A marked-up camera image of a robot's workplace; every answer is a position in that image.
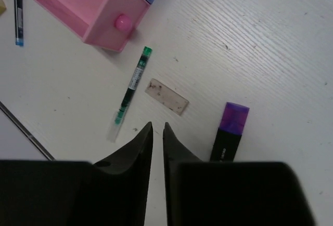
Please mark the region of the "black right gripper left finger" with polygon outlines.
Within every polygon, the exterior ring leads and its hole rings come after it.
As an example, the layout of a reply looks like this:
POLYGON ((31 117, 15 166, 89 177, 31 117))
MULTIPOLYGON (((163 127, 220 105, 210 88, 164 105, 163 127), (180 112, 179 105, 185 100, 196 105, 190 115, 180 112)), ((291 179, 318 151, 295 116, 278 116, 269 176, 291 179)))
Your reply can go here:
POLYGON ((130 142, 90 167, 67 225, 144 225, 152 131, 149 122, 130 142))

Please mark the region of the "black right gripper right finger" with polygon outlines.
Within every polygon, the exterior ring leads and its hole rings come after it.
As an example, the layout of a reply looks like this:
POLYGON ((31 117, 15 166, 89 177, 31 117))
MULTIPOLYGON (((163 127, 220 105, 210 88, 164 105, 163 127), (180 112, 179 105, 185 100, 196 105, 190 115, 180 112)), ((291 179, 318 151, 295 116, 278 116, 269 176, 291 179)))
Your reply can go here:
POLYGON ((207 164, 163 130, 163 160, 168 225, 208 225, 207 164))

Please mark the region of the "white eraser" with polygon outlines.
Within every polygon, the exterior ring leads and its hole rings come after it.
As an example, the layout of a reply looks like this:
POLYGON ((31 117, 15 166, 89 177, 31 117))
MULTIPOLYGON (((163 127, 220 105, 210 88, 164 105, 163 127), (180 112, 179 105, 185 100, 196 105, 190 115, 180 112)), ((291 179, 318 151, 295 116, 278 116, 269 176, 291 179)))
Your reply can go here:
POLYGON ((145 93, 179 116, 189 105, 187 99, 154 78, 150 80, 145 93))

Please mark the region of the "purple cap black highlighter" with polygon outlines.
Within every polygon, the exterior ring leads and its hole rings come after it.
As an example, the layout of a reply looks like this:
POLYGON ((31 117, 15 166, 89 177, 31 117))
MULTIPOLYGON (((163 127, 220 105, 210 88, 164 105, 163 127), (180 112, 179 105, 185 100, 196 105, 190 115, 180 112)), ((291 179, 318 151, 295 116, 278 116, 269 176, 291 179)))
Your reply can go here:
POLYGON ((241 141, 249 108, 227 102, 218 127, 210 161, 232 162, 241 141))

